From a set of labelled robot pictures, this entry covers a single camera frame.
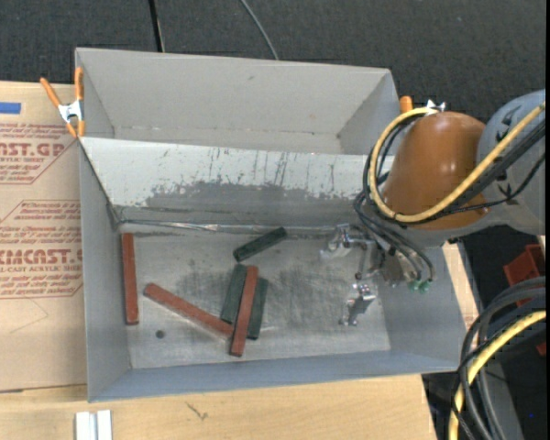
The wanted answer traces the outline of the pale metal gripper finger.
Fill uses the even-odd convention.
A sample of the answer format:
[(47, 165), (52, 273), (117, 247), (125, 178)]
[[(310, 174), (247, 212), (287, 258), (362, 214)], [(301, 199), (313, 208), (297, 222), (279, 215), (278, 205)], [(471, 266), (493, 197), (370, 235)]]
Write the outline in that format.
[(338, 323), (344, 326), (356, 326), (358, 318), (367, 311), (376, 299), (377, 293), (370, 285), (367, 283), (354, 283)]
[(320, 250), (321, 260), (340, 259), (345, 257), (351, 250), (349, 240), (349, 224), (338, 225), (335, 232), (327, 239)]

